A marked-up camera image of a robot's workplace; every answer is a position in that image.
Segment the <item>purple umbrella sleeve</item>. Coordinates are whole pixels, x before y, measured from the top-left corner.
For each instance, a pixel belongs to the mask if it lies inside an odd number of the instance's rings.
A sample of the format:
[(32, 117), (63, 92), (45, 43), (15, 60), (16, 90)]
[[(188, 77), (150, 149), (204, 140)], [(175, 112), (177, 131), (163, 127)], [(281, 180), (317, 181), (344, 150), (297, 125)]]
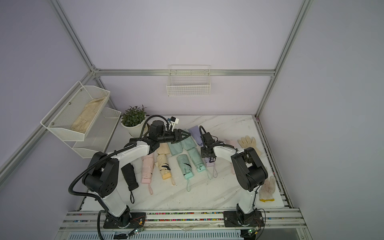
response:
[(199, 126), (191, 127), (190, 129), (188, 129), (188, 132), (191, 134), (191, 137), (195, 140), (198, 146), (202, 147), (204, 145), (201, 138)]

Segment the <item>pink umbrella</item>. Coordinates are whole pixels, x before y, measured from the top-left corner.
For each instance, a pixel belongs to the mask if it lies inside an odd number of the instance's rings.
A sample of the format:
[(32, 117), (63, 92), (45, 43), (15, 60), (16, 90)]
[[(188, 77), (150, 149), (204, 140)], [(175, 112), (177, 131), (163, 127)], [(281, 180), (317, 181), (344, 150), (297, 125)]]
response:
[[(241, 148), (241, 146), (239, 145), (239, 143), (238, 143), (237, 141), (235, 141), (235, 140), (227, 140), (227, 139), (225, 139), (224, 142), (225, 142), (225, 144), (234, 146), (236, 149)], [(231, 164), (231, 166), (232, 166), (232, 169), (231, 169), (232, 174), (235, 175), (236, 173), (235, 173), (235, 169), (234, 169), (233, 164)]]
[(141, 183), (148, 186), (150, 195), (153, 194), (153, 190), (151, 188), (151, 182), (153, 177), (154, 164), (155, 164), (155, 159), (154, 159), (153, 153), (143, 157)]

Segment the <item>green umbrella sleeve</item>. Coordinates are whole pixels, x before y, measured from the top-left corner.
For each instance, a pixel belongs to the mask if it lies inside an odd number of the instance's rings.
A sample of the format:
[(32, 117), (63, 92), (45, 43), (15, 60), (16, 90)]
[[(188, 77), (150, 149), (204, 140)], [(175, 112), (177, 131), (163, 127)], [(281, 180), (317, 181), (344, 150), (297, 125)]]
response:
[(184, 148), (181, 143), (168, 143), (170, 152), (172, 156), (176, 156), (178, 154), (181, 154), (184, 151)]
[(191, 136), (182, 140), (181, 144), (182, 144), (183, 149), (186, 151), (189, 151), (189, 150), (191, 150), (197, 146), (194, 139)]

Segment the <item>green umbrella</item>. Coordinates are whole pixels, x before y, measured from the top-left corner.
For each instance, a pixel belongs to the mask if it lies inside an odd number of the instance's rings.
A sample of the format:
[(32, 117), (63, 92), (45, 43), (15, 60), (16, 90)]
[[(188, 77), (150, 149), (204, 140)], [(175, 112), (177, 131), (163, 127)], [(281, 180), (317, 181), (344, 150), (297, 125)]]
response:
[(207, 174), (207, 177), (211, 180), (212, 175), (207, 170), (207, 168), (203, 162), (203, 159), (201, 158), (201, 155), (198, 152), (197, 148), (192, 148), (192, 149), (188, 150), (188, 154), (189, 154), (193, 164), (195, 165), (198, 173), (205, 172)]
[(177, 161), (184, 178), (187, 180), (187, 192), (190, 192), (191, 191), (190, 179), (194, 177), (194, 174), (192, 172), (192, 166), (190, 164), (189, 158), (187, 155), (181, 154), (177, 156)]

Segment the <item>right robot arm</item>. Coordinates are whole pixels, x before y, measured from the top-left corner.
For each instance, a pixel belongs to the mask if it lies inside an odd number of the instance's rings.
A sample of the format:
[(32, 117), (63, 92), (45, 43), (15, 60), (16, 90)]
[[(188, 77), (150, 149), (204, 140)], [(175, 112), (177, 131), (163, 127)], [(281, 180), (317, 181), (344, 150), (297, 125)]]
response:
[(221, 158), (232, 163), (236, 179), (243, 189), (240, 201), (236, 206), (237, 221), (241, 225), (247, 225), (259, 213), (255, 207), (255, 201), (257, 190), (268, 178), (266, 167), (254, 148), (238, 149), (223, 141), (214, 140), (203, 126), (199, 126), (199, 132), (203, 142), (201, 147), (203, 158), (210, 160)]

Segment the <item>yellow umbrella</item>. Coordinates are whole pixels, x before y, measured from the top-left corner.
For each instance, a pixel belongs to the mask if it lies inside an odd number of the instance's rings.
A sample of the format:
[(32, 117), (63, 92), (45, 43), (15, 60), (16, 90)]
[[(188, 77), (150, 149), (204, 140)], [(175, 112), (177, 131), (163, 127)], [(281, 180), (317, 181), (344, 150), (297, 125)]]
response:
[(157, 166), (160, 171), (161, 177), (163, 180), (170, 180), (172, 185), (175, 186), (176, 183), (173, 179), (172, 173), (171, 173), (171, 167), (168, 162), (168, 158), (164, 154), (160, 154), (157, 156)]

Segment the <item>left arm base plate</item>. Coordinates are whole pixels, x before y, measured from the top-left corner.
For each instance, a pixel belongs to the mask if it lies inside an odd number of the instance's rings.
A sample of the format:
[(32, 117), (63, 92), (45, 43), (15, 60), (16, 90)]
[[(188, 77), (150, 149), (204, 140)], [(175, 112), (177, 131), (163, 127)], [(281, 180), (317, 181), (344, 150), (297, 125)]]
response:
[(147, 214), (144, 212), (129, 213), (120, 217), (115, 217), (109, 213), (106, 214), (104, 229), (135, 229), (143, 226)]

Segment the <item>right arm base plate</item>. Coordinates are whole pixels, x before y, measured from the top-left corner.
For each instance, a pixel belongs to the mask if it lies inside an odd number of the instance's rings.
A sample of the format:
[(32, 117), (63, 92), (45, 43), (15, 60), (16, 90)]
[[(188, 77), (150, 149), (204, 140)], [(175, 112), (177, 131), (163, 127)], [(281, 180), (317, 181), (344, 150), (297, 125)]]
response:
[(265, 221), (261, 211), (244, 214), (241, 211), (224, 211), (225, 227), (264, 227)]

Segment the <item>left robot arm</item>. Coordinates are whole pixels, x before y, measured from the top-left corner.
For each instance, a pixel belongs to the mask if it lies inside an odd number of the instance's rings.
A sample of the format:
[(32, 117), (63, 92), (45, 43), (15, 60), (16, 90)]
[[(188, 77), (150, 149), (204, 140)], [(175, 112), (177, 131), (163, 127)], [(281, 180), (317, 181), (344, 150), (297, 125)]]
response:
[(106, 214), (122, 227), (126, 226), (132, 217), (128, 205), (118, 192), (121, 168), (154, 153), (162, 143), (176, 144), (191, 136), (189, 132), (175, 128), (179, 122), (175, 117), (166, 119), (160, 115), (152, 115), (145, 120), (144, 125), (153, 118), (159, 119), (150, 124), (147, 132), (142, 128), (139, 137), (131, 138), (124, 148), (109, 154), (95, 153), (88, 168), (81, 172), (68, 188), (68, 192), (73, 196), (97, 200)]

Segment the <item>yellow umbrella sleeve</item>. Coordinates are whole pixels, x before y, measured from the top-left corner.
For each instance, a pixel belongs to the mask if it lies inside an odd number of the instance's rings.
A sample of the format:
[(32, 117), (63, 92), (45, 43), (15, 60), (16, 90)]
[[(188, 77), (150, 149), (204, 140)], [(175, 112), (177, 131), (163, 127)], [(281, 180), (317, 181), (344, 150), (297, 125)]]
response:
[(161, 143), (157, 149), (158, 155), (169, 155), (171, 153), (169, 145), (167, 143)]

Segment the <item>black umbrella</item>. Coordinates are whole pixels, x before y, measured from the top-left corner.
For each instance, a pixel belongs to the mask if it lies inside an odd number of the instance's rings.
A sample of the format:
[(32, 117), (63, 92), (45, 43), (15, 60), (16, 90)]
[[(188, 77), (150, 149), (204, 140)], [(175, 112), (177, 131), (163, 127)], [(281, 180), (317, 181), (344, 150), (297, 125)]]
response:
[(124, 167), (121, 168), (123, 177), (128, 185), (128, 189), (130, 192), (130, 201), (132, 204), (135, 203), (135, 197), (133, 191), (139, 187), (139, 183), (136, 179), (135, 169), (131, 163), (128, 163)]

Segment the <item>purple umbrella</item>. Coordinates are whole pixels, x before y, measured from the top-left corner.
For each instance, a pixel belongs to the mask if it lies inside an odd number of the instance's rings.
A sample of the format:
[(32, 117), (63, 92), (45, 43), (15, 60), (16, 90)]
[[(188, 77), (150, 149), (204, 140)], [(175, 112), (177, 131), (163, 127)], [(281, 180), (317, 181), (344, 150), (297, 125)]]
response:
[(213, 178), (218, 176), (218, 172), (215, 166), (215, 160), (212, 158), (204, 158), (206, 169), (212, 169)]

